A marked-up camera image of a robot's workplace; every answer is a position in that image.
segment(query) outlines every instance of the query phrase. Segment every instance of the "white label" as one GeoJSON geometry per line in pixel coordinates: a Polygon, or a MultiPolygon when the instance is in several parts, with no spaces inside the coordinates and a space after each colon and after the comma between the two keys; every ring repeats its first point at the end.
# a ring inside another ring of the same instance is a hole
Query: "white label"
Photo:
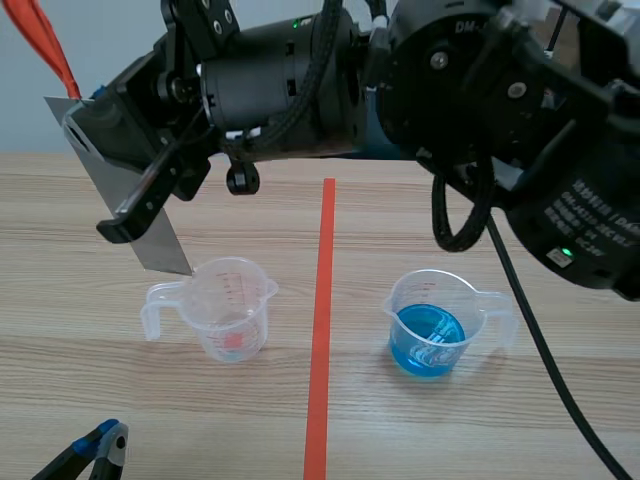
{"type": "Polygon", "coordinates": [[[562,250],[559,248],[551,250],[547,253],[547,257],[560,268],[566,268],[573,263],[573,258],[562,253],[562,250]]]}

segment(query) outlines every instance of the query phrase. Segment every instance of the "coiled black cable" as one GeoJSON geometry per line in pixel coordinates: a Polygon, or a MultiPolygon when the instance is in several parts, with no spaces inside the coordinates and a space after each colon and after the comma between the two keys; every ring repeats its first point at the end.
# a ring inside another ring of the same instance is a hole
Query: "coiled black cable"
{"type": "Polygon", "coordinates": [[[496,188],[493,160],[490,155],[477,154],[476,192],[473,208],[469,218],[457,234],[451,231],[447,211],[447,178],[444,174],[436,174],[431,193],[433,235],[436,242],[446,252],[464,252],[473,247],[484,232],[493,206],[493,195],[496,188]]]}

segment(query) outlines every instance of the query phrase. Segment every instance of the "metal plate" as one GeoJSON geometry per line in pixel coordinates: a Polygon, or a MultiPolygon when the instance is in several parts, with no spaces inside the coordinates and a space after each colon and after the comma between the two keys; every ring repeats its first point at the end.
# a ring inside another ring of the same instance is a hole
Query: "metal plate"
{"type": "MultiPolygon", "coordinates": [[[[78,100],[69,98],[47,97],[45,100],[60,125],[62,125],[65,114],[78,103],[78,100]]],[[[82,141],[90,147],[90,142],[86,137],[82,138],[82,141]]],[[[95,152],[85,150],[79,143],[70,143],[104,203],[114,214],[136,186],[140,176],[134,172],[114,167],[95,152]]],[[[164,209],[158,214],[149,231],[142,238],[133,242],[131,247],[146,270],[189,276],[192,274],[189,261],[164,209]]]]}

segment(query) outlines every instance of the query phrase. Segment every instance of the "black clamp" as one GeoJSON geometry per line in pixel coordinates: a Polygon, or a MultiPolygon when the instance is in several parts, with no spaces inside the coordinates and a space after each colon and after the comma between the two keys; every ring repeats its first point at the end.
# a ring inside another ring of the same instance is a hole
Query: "black clamp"
{"type": "Polygon", "coordinates": [[[107,420],[73,442],[32,480],[75,480],[91,462],[91,480],[120,480],[128,441],[129,428],[107,420]]]}

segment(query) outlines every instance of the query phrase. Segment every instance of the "measuring cup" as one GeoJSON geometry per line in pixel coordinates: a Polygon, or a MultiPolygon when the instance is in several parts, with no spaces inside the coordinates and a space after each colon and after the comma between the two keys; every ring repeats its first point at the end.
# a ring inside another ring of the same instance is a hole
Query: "measuring cup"
{"type": "Polygon", "coordinates": [[[156,285],[140,311],[147,340],[160,338],[160,312],[175,308],[216,360],[253,357],[267,340],[267,301],[278,292],[255,263],[228,257],[197,268],[184,282],[156,285]]]}
{"type": "Polygon", "coordinates": [[[479,292],[440,270],[419,270],[398,280],[384,304],[393,319],[389,346],[405,370],[423,377],[449,372],[489,319],[499,324],[497,346],[518,332],[511,297],[479,292]]]}

